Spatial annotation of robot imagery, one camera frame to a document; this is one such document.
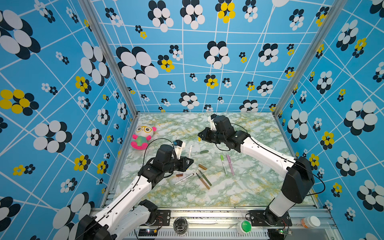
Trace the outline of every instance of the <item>plush toy head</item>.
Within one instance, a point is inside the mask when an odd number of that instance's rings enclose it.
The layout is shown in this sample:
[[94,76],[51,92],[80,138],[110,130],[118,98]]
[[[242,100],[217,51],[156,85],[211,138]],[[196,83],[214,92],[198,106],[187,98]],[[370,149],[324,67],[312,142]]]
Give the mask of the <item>plush toy head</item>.
[[153,133],[157,129],[155,127],[147,127],[147,126],[140,126],[136,128],[136,135],[137,136],[142,136],[142,137],[147,137],[147,136],[153,136]]

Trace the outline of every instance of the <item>blue wall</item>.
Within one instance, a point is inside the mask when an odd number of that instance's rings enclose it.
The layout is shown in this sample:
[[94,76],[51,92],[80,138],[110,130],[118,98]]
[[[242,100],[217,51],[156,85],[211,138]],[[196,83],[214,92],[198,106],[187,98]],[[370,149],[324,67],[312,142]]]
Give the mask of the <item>blue wall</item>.
[[381,5],[347,2],[279,115],[293,150],[325,182],[318,200],[344,239],[384,239]]
[[0,239],[73,240],[100,206],[132,116],[118,116],[126,101],[77,1],[0,10]]
[[139,111],[273,110],[333,0],[219,2],[92,1]]

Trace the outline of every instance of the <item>green marble surface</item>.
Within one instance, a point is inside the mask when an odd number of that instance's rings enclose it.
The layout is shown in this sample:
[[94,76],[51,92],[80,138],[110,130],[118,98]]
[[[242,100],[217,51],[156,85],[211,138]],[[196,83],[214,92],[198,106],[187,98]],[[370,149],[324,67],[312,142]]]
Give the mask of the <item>green marble surface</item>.
[[[291,155],[272,113],[224,113],[232,123],[243,126],[253,137],[267,146],[286,155]],[[191,158],[195,161],[182,177],[173,176],[163,179],[151,192],[143,197],[155,203],[158,207],[208,207],[208,206],[267,206],[278,194],[283,184],[274,170],[247,155],[234,150],[221,151],[212,143],[198,141],[197,133],[209,127],[207,117],[211,113],[177,113],[177,114],[140,114],[137,126],[155,126],[157,131],[153,139],[166,138],[171,141],[180,139],[186,143],[182,156],[188,156],[192,145]],[[169,144],[166,140],[152,143],[146,153],[145,162],[156,155],[161,144]],[[224,144],[218,145],[227,149]],[[220,154],[228,171],[226,176],[221,163]],[[226,158],[229,154],[235,175],[230,173]],[[134,179],[142,166],[144,151],[130,147],[119,184],[116,189],[117,197]],[[174,185],[175,182],[200,169],[212,183],[208,190],[197,176]],[[314,205],[311,197],[306,197],[304,205]]]

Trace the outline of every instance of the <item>purple marker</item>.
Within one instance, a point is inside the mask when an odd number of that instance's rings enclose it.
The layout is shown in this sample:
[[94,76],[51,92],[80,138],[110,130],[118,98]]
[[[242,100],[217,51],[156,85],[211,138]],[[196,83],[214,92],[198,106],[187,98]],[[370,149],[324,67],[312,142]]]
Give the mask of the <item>purple marker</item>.
[[231,168],[232,175],[234,176],[235,173],[233,172],[233,167],[232,167],[232,163],[231,163],[231,158],[229,157],[229,155],[227,155],[227,159],[228,159],[229,167]]

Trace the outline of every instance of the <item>plush toy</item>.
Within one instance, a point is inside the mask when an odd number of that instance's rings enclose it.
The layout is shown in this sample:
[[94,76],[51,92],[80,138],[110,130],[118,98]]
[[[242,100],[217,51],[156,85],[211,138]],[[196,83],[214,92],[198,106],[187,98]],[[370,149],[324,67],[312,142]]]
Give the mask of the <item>plush toy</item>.
[[140,126],[136,129],[136,134],[132,137],[134,139],[131,142],[131,146],[137,150],[144,150],[148,146],[148,141],[151,140],[153,133],[157,129],[155,127]]

